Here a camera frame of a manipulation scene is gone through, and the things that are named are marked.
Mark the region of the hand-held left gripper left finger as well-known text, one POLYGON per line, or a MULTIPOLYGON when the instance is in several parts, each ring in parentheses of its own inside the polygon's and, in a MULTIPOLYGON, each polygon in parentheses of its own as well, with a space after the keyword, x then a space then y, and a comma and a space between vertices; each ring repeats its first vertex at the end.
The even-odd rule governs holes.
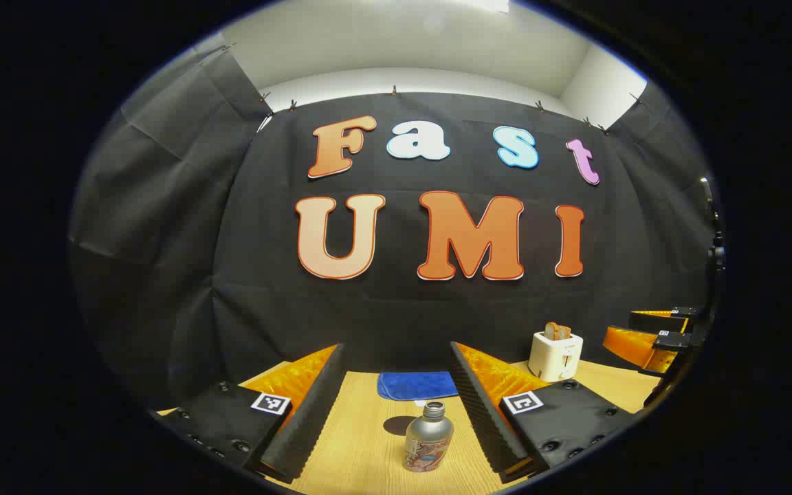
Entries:
POLYGON ((339 395, 344 357, 335 344, 242 384, 220 380, 158 419, 221 463, 291 483, 339 395))

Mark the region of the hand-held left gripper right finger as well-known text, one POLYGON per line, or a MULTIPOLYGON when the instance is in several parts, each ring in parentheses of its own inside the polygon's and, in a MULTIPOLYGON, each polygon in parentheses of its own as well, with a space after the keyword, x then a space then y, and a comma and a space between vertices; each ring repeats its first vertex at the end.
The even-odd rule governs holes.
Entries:
POLYGON ((578 380, 544 382, 461 342, 450 350, 450 378, 504 483, 566 463, 634 419, 578 380))

